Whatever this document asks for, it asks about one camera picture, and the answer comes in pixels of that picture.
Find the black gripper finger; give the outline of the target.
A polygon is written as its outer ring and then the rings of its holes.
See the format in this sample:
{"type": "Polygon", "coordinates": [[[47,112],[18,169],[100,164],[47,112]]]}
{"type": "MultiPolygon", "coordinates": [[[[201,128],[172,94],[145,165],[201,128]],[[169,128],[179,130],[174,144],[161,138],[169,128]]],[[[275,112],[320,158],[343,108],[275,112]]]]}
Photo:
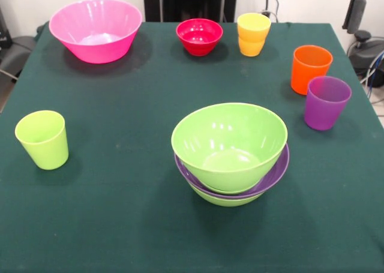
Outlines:
{"type": "Polygon", "coordinates": [[[342,29],[354,34],[360,27],[367,0],[350,0],[342,29]]]}

